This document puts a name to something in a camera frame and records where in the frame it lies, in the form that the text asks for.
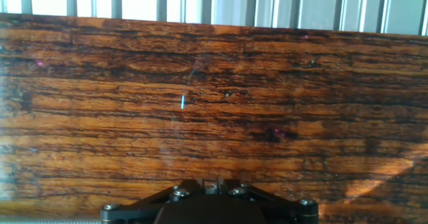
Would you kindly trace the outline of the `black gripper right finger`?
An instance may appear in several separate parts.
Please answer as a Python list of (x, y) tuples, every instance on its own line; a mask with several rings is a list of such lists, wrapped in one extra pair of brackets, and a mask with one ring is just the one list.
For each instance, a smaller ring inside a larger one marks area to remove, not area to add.
[(235, 201), (246, 217), (261, 214), (267, 223), (318, 224), (318, 202), (313, 199), (292, 201), (237, 179), (217, 179), (217, 183), (211, 185), (211, 194), (224, 196), (228, 202)]

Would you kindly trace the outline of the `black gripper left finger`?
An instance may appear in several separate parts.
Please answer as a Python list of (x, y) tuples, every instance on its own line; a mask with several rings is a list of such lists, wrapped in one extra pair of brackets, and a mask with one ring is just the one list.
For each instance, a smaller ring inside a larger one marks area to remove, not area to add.
[(203, 179), (185, 179), (179, 185), (173, 185), (129, 205), (105, 204), (100, 210), (101, 223), (154, 223), (166, 205), (207, 193), (209, 191)]

